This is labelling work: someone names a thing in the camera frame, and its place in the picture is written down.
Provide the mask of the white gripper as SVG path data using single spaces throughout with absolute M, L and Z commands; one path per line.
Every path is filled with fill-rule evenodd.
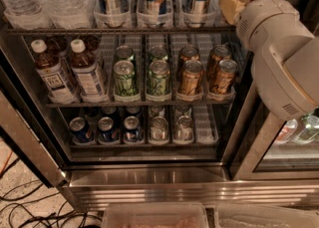
M 258 48 L 273 47 L 279 53 L 295 53 L 314 38 L 300 21 L 299 12 L 289 2 L 249 2 L 218 0 L 225 20 L 230 25 L 237 23 L 236 34 L 247 50 L 255 52 Z

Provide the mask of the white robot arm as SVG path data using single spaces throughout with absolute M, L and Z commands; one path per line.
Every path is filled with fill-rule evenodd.
M 263 103 L 290 120 L 319 107 L 319 38 L 286 0 L 218 0 L 226 21 L 254 54 L 251 75 Z

